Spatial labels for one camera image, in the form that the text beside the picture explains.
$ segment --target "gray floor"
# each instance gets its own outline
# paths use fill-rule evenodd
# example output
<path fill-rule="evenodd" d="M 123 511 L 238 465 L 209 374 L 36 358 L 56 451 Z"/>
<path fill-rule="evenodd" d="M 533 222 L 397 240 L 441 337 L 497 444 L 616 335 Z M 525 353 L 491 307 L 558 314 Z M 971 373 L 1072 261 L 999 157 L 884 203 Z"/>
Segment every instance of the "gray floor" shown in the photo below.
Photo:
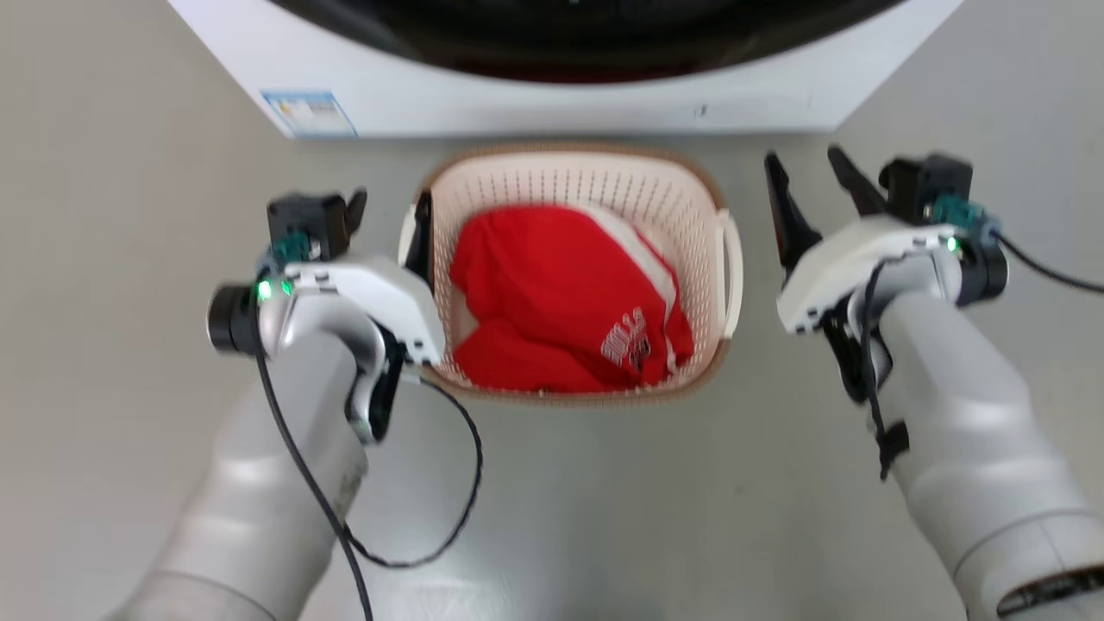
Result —
<path fill-rule="evenodd" d="M 1104 3 L 967 0 L 835 138 L 877 170 L 947 149 L 1040 256 L 1104 275 Z M 0 3 L 0 620 L 103 617 L 137 582 L 252 380 L 208 346 L 221 280 L 248 275 L 285 190 L 371 192 L 358 243 L 392 253 L 404 206 L 458 141 L 295 144 L 163 2 Z M 949 580 L 880 485 L 827 345 L 785 337 L 761 157 L 816 224 L 851 218 L 827 137 L 657 139 L 701 160 L 742 231 L 744 314 L 721 377 L 677 407 L 471 402 L 487 478 L 437 565 L 367 570 L 378 619 L 957 620 Z M 1022 270 L 974 313 L 1104 504 L 1104 302 Z M 463 423 L 402 397 L 350 523 L 414 555 L 473 463 Z M 306 619 L 355 619 L 335 564 Z"/>

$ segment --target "black wire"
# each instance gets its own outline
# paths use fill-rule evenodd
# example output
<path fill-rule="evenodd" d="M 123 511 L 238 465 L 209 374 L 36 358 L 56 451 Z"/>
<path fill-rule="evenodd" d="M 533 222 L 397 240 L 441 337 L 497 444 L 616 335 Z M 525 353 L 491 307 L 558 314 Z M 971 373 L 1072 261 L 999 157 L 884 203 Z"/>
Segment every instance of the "black wire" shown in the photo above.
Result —
<path fill-rule="evenodd" d="M 464 530 L 464 527 L 468 524 L 468 518 L 471 517 L 471 509 L 476 504 L 476 496 L 479 495 L 479 486 L 482 484 L 482 439 L 479 436 L 479 430 L 476 429 L 475 421 L 471 420 L 471 414 L 468 413 L 468 410 L 455 397 L 445 391 L 444 388 L 426 380 L 425 378 L 421 378 L 420 381 L 423 386 L 427 386 L 436 390 L 445 399 L 448 399 L 449 402 L 452 402 L 453 406 L 455 406 L 460 412 L 460 415 L 464 417 L 464 422 L 468 423 L 468 431 L 471 432 L 471 442 L 476 445 L 476 476 L 471 482 L 471 492 L 468 494 L 468 502 L 464 506 L 464 513 L 460 514 L 460 519 L 457 520 L 456 526 L 453 527 L 453 531 L 445 539 L 445 543 L 442 544 L 436 550 L 420 559 L 386 560 L 381 558 L 368 551 L 368 549 L 364 548 L 364 545 L 353 536 L 352 530 L 349 529 L 349 525 L 346 525 L 346 536 L 349 537 L 349 541 L 352 544 L 352 547 L 357 548 L 357 551 L 368 560 L 379 565 L 380 567 L 386 567 L 389 569 L 414 569 L 415 567 L 422 567 L 423 565 L 433 562 L 440 558 L 440 555 L 445 554 L 448 548 L 453 547 L 453 544 L 456 543 L 456 538 L 460 536 L 460 531 Z"/>
<path fill-rule="evenodd" d="M 1059 283 L 1062 283 L 1063 285 L 1071 286 L 1073 288 L 1079 288 L 1081 291 L 1087 291 L 1091 293 L 1104 294 L 1104 284 L 1093 283 L 1090 281 L 1082 281 L 1081 278 L 1074 278 L 1073 276 L 1068 276 L 1065 274 L 1062 274 L 1061 272 L 1051 270 L 1050 267 L 1047 267 L 1045 265 L 1039 263 L 1038 261 L 1029 256 L 1028 253 L 1020 250 L 1018 245 L 1009 241 L 1008 238 L 1006 238 L 1005 235 L 1000 233 L 994 233 L 994 236 L 997 238 L 998 242 L 1000 242 L 1005 248 L 1008 249 L 1008 252 L 1015 254 L 1016 257 L 1022 261 L 1025 265 L 1042 274 L 1043 276 L 1047 276 L 1052 281 L 1057 281 Z"/>
<path fill-rule="evenodd" d="M 890 261 L 882 261 L 870 273 L 870 281 L 867 283 L 866 297 L 862 308 L 862 337 L 860 347 L 862 348 L 862 383 L 867 388 L 867 400 L 870 401 L 870 418 L 874 421 L 874 440 L 878 442 L 879 459 L 881 460 L 881 480 L 889 476 L 889 460 L 885 452 L 885 422 L 882 420 L 882 408 L 878 402 L 878 373 L 874 372 L 874 357 L 870 352 L 870 333 L 873 329 L 874 317 L 873 302 L 874 288 L 878 286 L 878 277 Z"/>
<path fill-rule="evenodd" d="M 276 390 L 273 388 L 273 380 L 268 375 L 268 362 L 265 360 L 265 348 L 261 340 L 261 323 L 257 318 L 257 285 L 261 284 L 261 280 L 259 277 L 257 278 L 250 295 L 250 324 L 253 328 L 253 343 L 256 345 L 254 357 L 257 360 L 257 371 L 261 373 L 261 386 L 264 387 L 268 408 L 272 410 L 273 419 L 276 421 L 276 429 L 279 430 L 280 438 L 284 439 L 284 444 L 287 445 L 287 452 L 291 454 L 295 467 L 302 475 L 302 480 L 307 482 L 307 487 L 310 487 L 310 493 L 315 495 L 319 508 L 326 514 L 326 520 L 330 523 L 330 528 L 333 529 L 338 543 L 341 544 L 341 550 L 344 552 L 346 560 L 349 561 L 349 569 L 352 571 L 352 579 L 357 583 L 357 594 L 360 596 L 360 607 L 364 610 L 364 620 L 372 621 L 372 603 L 368 599 L 368 587 L 364 585 L 364 576 L 360 572 L 360 565 L 357 562 L 355 555 L 353 555 L 346 529 L 341 525 L 341 519 L 333 513 L 333 508 L 330 507 L 330 503 L 326 499 L 326 494 L 318 486 L 318 482 L 310 474 L 310 469 L 307 467 L 307 462 L 304 461 L 302 454 L 299 453 L 299 448 L 296 446 L 295 439 L 291 438 L 291 432 L 287 429 L 287 421 L 284 420 L 284 413 L 280 412 L 279 403 L 276 401 Z"/>

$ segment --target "washing machine door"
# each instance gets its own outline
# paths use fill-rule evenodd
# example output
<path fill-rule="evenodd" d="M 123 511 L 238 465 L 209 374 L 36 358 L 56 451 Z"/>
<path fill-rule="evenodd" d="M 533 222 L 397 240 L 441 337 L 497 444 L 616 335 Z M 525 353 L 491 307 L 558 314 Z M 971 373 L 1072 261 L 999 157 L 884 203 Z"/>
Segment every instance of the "washing machine door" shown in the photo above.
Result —
<path fill-rule="evenodd" d="M 364 45 L 439 67 L 530 82 L 613 83 L 777 54 L 902 0 L 272 1 Z"/>

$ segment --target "washing machine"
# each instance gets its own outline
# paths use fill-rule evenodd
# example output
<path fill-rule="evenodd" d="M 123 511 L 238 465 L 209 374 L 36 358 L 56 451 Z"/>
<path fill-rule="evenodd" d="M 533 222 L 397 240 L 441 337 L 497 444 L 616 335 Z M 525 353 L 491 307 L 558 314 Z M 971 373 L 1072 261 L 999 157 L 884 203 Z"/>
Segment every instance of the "washing machine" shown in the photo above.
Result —
<path fill-rule="evenodd" d="M 839 127 L 962 0 L 170 0 L 287 136 Z"/>

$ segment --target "laundry basket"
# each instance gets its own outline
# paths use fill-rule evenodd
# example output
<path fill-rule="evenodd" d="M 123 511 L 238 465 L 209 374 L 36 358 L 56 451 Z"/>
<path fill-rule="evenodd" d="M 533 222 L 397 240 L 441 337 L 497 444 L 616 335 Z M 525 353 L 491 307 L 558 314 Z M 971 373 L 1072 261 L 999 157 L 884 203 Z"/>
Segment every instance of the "laundry basket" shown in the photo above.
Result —
<path fill-rule="evenodd" d="M 519 144 L 464 154 L 425 181 L 403 223 L 400 263 L 433 288 L 445 326 L 444 360 L 425 372 L 449 392 L 554 407 L 630 406 L 703 386 L 728 354 L 740 317 L 743 255 L 736 225 L 712 179 L 678 156 L 640 147 Z M 461 229 L 474 215 L 526 202 L 587 201 L 658 232 L 678 276 L 693 355 L 664 382 L 599 393 L 511 392 L 474 386 L 453 360 L 463 297 L 449 278 Z"/>

